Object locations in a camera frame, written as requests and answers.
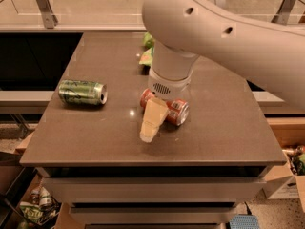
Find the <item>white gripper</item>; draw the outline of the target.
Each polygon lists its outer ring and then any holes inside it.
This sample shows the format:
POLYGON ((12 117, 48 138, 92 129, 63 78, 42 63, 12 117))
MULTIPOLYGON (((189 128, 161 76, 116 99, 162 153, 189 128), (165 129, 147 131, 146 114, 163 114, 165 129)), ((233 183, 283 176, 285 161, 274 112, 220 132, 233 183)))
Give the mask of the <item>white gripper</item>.
POLYGON ((169 108, 162 99, 170 100, 180 97, 190 85, 191 76, 192 73, 189 73, 183 79, 170 80, 159 76, 153 69, 150 69, 148 88, 157 97, 153 97, 147 102, 140 131, 142 141, 147 143, 153 141, 169 113, 169 108))

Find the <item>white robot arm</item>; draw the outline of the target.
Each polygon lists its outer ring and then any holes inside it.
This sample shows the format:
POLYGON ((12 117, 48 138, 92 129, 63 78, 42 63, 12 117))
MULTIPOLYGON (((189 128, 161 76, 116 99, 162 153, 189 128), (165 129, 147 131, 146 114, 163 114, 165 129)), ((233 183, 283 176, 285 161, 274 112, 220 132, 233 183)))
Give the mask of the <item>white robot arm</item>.
POLYGON ((238 16, 225 0, 144 0, 142 20, 155 39, 149 88, 174 99, 204 56, 291 106, 305 107, 305 32, 238 16))

